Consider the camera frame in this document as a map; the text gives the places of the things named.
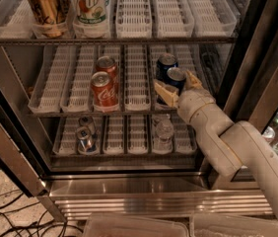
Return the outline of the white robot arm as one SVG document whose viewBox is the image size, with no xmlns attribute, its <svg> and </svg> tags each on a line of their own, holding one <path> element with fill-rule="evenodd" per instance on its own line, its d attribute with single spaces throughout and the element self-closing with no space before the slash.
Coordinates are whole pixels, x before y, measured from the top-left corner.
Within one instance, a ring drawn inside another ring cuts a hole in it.
<svg viewBox="0 0 278 237">
<path fill-rule="evenodd" d="M 278 219 L 278 155 L 252 124 L 232 121 L 196 76 L 189 71 L 185 75 L 183 91 L 155 80 L 157 94 L 193 127 L 198 146 L 221 176 L 249 168 Z"/>
</svg>

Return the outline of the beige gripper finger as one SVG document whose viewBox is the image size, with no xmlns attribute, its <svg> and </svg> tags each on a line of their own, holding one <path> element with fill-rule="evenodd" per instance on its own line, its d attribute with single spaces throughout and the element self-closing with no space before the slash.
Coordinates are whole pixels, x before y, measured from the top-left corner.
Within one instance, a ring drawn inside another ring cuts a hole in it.
<svg viewBox="0 0 278 237">
<path fill-rule="evenodd" d="M 185 89 L 202 89 L 202 82 L 189 70 L 185 71 L 186 75 L 186 82 L 185 82 Z"/>
<path fill-rule="evenodd" d="M 166 84 L 160 80 L 154 80 L 154 88 L 161 99 L 171 108 L 177 107 L 178 102 L 178 88 Z"/>
</svg>

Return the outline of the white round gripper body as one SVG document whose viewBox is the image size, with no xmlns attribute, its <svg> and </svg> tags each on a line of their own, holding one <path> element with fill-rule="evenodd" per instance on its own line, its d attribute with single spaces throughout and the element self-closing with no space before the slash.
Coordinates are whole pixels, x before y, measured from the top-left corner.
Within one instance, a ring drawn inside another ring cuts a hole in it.
<svg viewBox="0 0 278 237">
<path fill-rule="evenodd" d="M 205 89 L 190 89 L 181 93 L 177 101 L 177 114 L 187 124 L 193 115 L 209 104 L 215 104 L 214 97 Z"/>
</svg>

